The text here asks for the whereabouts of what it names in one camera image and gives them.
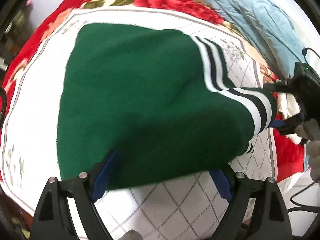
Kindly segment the white gloved right hand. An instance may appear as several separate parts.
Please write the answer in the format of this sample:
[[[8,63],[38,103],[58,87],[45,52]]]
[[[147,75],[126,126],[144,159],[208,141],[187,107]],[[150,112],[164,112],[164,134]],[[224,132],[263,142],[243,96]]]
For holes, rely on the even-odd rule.
[[[306,155],[309,156],[310,176],[319,183],[319,123],[311,118],[303,120],[299,115],[292,116],[286,122],[293,127],[293,132],[303,139],[310,141],[306,146]]]

